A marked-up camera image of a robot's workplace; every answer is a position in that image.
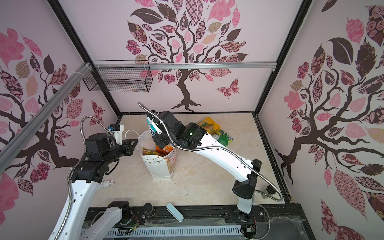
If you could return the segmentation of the green snack packet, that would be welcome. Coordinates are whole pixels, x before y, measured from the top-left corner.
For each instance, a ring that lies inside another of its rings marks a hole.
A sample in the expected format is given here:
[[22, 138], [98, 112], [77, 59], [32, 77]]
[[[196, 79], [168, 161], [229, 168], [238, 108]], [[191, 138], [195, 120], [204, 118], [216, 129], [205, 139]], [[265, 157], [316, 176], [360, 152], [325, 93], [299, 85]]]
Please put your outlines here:
[[233, 141], [233, 138], [227, 132], [222, 130], [218, 130], [212, 137], [223, 146], [227, 146]]

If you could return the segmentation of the pink Fox's candy bag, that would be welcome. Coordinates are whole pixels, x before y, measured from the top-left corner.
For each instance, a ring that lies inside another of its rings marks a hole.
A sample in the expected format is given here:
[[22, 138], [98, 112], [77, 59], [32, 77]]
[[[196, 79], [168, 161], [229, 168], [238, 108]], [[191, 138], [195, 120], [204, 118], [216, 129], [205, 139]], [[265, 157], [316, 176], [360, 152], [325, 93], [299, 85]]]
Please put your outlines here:
[[159, 156], [160, 154], [157, 151], [153, 151], [153, 150], [149, 150], [149, 149], [143, 148], [143, 155], [144, 156], [149, 156], [149, 155]]

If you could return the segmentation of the white paper gift bag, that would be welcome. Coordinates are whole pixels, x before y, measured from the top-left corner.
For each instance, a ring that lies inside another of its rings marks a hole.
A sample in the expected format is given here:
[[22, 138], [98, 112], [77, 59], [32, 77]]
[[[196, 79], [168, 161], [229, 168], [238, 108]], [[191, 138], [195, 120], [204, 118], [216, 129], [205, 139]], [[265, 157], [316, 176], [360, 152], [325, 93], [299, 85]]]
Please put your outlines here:
[[144, 156], [143, 148], [153, 151], [156, 150], [157, 145], [152, 138], [152, 133], [150, 130], [147, 130], [139, 135], [134, 130], [127, 130], [124, 134], [124, 138], [127, 139], [128, 137], [132, 137], [133, 134], [137, 135], [138, 137], [139, 142], [136, 146], [136, 149], [141, 155], [142, 160], [150, 172], [152, 178], [154, 180], [171, 180], [176, 164], [177, 149], [174, 148], [174, 150], [165, 157], [154, 155]]

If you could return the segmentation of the teal white snack packet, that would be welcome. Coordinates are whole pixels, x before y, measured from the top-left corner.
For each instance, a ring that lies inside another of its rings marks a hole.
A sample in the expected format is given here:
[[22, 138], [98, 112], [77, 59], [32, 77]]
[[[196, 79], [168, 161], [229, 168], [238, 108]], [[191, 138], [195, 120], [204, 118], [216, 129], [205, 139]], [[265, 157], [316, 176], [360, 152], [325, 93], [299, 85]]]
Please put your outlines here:
[[152, 135], [156, 135], [158, 133], [157, 125], [153, 122], [153, 120], [147, 116], [147, 123]]

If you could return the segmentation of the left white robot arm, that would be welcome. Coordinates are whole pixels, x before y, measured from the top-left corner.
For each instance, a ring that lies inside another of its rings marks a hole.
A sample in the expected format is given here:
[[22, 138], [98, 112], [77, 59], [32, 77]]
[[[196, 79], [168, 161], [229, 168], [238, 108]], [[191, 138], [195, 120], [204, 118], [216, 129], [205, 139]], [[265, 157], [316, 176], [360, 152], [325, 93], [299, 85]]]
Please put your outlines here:
[[121, 157], [131, 156], [138, 144], [137, 139], [118, 141], [104, 133], [93, 134], [85, 140], [86, 151], [80, 163], [69, 174], [69, 196], [50, 240], [78, 240], [90, 204], [109, 164]]

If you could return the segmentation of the orange chestnut snack bag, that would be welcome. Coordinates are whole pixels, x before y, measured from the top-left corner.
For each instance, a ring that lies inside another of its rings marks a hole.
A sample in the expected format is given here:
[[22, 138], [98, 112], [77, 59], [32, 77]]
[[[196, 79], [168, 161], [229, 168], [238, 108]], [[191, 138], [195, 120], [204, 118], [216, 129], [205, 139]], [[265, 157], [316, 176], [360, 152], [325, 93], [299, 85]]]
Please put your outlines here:
[[174, 148], [171, 146], [171, 145], [167, 145], [165, 146], [164, 148], [160, 148], [159, 146], [156, 146], [156, 152], [161, 156], [161, 157], [165, 157], [167, 156], [168, 154], [170, 154], [172, 151], [174, 150]]

